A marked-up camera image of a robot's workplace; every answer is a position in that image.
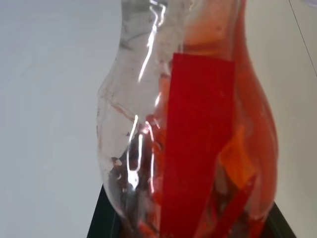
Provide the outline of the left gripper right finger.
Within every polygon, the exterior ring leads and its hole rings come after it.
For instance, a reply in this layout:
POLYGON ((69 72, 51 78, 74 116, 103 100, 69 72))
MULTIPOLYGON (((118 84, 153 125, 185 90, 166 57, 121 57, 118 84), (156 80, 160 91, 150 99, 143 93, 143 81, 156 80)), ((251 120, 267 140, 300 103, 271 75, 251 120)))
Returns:
POLYGON ((275 202, 265 222, 265 238, 297 238, 275 202))

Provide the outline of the clear bottle with red drink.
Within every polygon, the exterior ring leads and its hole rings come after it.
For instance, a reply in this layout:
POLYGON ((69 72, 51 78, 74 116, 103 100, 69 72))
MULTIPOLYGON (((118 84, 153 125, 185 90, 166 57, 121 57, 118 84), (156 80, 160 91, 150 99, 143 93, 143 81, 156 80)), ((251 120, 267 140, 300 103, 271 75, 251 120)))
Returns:
POLYGON ((278 142, 246 41, 249 0, 119 0, 98 157, 124 238, 260 238, 278 142))

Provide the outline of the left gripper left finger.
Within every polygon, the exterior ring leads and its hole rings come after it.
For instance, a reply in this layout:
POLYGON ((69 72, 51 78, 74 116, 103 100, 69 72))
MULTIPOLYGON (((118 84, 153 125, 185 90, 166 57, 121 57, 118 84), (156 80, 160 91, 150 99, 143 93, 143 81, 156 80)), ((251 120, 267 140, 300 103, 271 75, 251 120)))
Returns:
POLYGON ((119 238, 121 221, 101 187, 87 238, 119 238))

